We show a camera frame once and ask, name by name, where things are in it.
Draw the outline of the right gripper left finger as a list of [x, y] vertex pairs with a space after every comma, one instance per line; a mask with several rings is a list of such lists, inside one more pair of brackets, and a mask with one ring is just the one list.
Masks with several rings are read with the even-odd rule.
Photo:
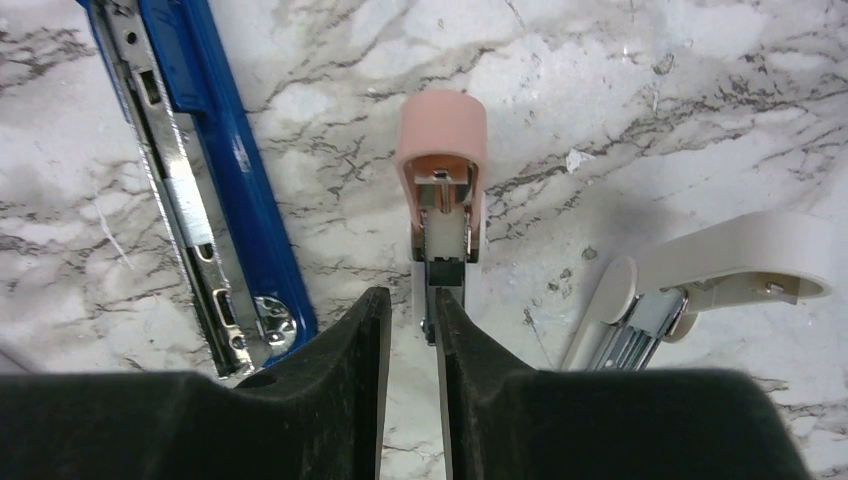
[[196, 372], [1, 380], [5, 479], [375, 479], [392, 306], [371, 287], [233, 388]]

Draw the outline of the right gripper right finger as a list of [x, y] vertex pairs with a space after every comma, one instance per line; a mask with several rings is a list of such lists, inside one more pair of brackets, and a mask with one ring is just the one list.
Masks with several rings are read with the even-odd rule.
[[731, 370], [535, 369], [434, 294], [451, 479], [806, 479], [769, 397]]

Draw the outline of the pink eraser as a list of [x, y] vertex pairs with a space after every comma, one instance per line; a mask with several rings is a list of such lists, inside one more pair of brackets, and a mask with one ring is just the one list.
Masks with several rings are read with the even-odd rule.
[[402, 105], [394, 164], [410, 213], [413, 312], [436, 343], [436, 292], [467, 310], [482, 291], [488, 160], [484, 105], [451, 90], [427, 90]]

